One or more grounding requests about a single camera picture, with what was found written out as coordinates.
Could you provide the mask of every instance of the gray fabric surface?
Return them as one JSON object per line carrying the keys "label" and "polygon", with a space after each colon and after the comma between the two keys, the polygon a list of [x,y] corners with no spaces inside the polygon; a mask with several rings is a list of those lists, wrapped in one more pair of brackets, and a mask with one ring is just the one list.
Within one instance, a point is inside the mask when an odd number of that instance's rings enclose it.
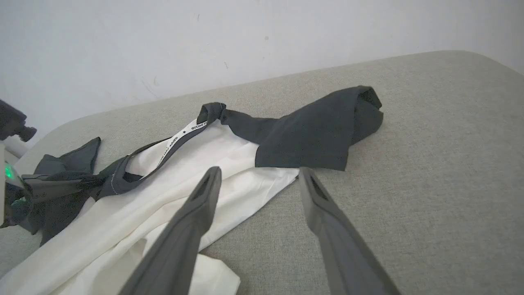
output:
{"label": "gray fabric surface", "polygon": [[[375,88],[384,124],[350,148],[346,172],[316,172],[399,289],[523,294],[524,76],[478,54],[388,58],[100,113],[52,131],[16,167],[30,173],[45,153],[100,136],[99,171],[206,102],[276,118],[356,85]],[[204,253],[240,276],[238,294],[329,293],[297,182]]]}

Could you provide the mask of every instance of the sleeve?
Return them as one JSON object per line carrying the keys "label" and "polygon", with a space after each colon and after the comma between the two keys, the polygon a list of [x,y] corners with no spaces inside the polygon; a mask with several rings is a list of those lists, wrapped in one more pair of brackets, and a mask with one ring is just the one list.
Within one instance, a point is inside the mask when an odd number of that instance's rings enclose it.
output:
{"label": "sleeve", "polygon": [[197,255],[189,295],[234,295],[239,285],[240,278],[225,263]]}

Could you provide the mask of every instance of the white shirt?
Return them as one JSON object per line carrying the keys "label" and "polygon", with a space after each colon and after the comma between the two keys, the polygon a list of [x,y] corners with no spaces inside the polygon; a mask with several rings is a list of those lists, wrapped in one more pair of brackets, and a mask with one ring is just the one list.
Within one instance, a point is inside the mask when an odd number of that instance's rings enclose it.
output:
{"label": "white shirt", "polygon": [[[170,142],[165,140],[134,156],[126,171],[149,174]],[[211,123],[134,190],[86,202],[68,227],[0,280],[0,294],[118,294],[207,169],[219,166],[219,200],[199,250],[207,247],[298,175],[297,168],[255,167],[257,148],[218,120]],[[239,277],[223,262],[199,254],[190,294],[235,294],[239,283]]]}

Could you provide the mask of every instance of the black fabric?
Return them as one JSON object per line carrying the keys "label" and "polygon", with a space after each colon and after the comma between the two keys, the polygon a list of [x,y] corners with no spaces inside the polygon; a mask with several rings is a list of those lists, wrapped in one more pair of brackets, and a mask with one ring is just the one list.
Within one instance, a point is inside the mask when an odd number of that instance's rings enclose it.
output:
{"label": "black fabric", "polygon": [[42,244],[45,243],[73,221],[90,195],[98,201],[102,197],[129,192],[161,169],[179,147],[215,120],[229,125],[235,135],[259,144],[256,167],[306,166],[343,171],[349,146],[377,131],[382,124],[381,106],[373,88],[365,86],[335,91],[280,119],[253,118],[228,110],[220,102],[207,103],[202,106],[196,120],[197,124],[207,122],[207,125],[183,135],[166,150],[158,167],[146,176],[126,172],[129,160],[167,139],[141,147],[113,162],[98,175],[92,173],[100,138],[59,158],[45,155],[35,174],[48,174],[48,180],[97,181],[90,182],[92,187],[82,193],[35,206],[29,216],[29,230],[35,233],[42,229]]}
{"label": "black fabric", "polygon": [[345,170],[350,145],[378,130],[382,104],[371,87],[332,92],[280,119],[225,110],[222,124],[258,143],[256,167],[321,167]]}
{"label": "black fabric", "polygon": [[[92,179],[94,177],[94,161],[100,146],[100,138],[90,140],[80,148],[60,157],[45,155],[38,163],[35,174],[48,175],[45,179],[75,180]],[[42,241],[45,244],[61,232],[78,215],[83,204],[89,198],[89,191],[82,191],[35,204],[27,220],[21,225],[35,234],[42,230]]]}
{"label": "black fabric", "polygon": [[195,137],[196,135],[200,134],[202,131],[204,131],[209,124],[214,122],[216,119],[219,118],[220,114],[222,113],[223,109],[225,109],[225,104],[223,103],[208,103],[202,106],[202,109],[200,110],[200,114],[196,120],[197,124],[208,122],[208,124],[200,129],[194,130],[183,137],[180,138],[179,141],[177,141],[173,147],[169,150],[169,152],[166,154],[166,157],[160,162],[158,167],[151,171],[148,175],[142,177],[140,175],[133,174],[132,176],[129,175],[129,173],[125,172],[127,163],[130,159],[133,158],[133,156],[137,155],[138,153],[142,152],[143,150],[146,150],[150,148],[151,146],[162,142],[166,139],[148,144],[147,146],[141,147],[140,149],[136,150],[132,154],[116,161],[111,165],[111,169],[105,169],[103,173],[108,176],[107,181],[104,183],[102,190],[96,197],[96,199],[100,199],[105,196],[111,196],[111,195],[119,195],[126,192],[129,192],[133,188],[140,185],[142,182],[144,182],[149,176],[153,175],[155,172],[157,172],[159,169],[162,168],[162,166],[169,160],[169,158],[180,148],[184,143],[186,143],[191,138]]}

